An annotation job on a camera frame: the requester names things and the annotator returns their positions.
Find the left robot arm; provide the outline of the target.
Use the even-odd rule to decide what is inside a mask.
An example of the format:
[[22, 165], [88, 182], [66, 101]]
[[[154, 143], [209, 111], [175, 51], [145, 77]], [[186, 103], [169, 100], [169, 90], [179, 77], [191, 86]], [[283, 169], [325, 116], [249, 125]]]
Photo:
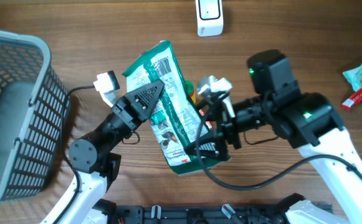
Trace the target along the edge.
[[150, 118], [163, 90], [164, 83], [157, 80], [115, 98], [102, 123], [70, 145], [75, 177], [43, 223], [121, 222], [116, 203], [103, 199], [121, 162], [112, 149]]

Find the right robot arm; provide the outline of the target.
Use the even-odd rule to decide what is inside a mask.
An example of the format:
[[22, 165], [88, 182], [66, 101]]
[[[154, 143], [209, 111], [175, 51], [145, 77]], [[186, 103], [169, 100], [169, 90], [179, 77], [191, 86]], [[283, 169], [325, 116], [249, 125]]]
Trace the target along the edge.
[[277, 207], [276, 223], [362, 223], [362, 160], [344, 122], [327, 98], [302, 93], [289, 59], [279, 50], [259, 52], [247, 60], [256, 96], [239, 103], [229, 98], [231, 84], [224, 78], [204, 77], [198, 85], [206, 108], [203, 121], [216, 128], [197, 133], [185, 151], [199, 163], [206, 158], [224, 161], [227, 147], [240, 148], [240, 133], [270, 125], [322, 177], [345, 213], [345, 218], [315, 206], [299, 194]]

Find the green glove package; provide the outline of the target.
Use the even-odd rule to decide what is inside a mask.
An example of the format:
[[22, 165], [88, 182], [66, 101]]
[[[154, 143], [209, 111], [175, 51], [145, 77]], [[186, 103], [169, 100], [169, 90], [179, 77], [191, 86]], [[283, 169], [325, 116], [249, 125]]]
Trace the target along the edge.
[[185, 151], [186, 146], [196, 140], [201, 115], [187, 93], [171, 42], [162, 40], [141, 54], [123, 76], [128, 92], [157, 80], [164, 83], [149, 118], [152, 130], [173, 172], [181, 176], [201, 171], [198, 158]]

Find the red sachet stick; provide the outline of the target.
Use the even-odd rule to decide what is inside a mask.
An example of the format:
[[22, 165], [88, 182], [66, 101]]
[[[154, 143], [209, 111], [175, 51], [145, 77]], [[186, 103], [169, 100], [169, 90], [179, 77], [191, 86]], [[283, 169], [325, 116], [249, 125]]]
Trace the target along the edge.
[[352, 94], [346, 99], [340, 107], [346, 110], [350, 110], [354, 105], [362, 102], [362, 88]]

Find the red white tissue pack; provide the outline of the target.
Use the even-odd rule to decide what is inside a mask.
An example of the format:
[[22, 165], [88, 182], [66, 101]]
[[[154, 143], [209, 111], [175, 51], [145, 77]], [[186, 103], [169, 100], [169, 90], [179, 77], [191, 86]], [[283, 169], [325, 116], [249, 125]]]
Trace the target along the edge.
[[[205, 112], [204, 112], [202, 109], [199, 110], [199, 114], [200, 114], [202, 117], [205, 116]], [[206, 119], [205, 124], [206, 124], [206, 126], [207, 126], [209, 129], [212, 129], [212, 124], [211, 124], [211, 122], [210, 122], [208, 119]]]

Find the red sriracha sauce bottle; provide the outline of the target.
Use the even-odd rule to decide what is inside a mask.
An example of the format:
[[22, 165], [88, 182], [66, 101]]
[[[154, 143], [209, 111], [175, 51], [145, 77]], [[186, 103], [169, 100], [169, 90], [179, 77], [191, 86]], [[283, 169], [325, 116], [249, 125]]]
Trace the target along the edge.
[[186, 84], [186, 91], [187, 91], [189, 97], [192, 99], [193, 103], [195, 104], [196, 103], [196, 95], [195, 95], [195, 92], [194, 92], [194, 85], [189, 80], [186, 80], [185, 84]]

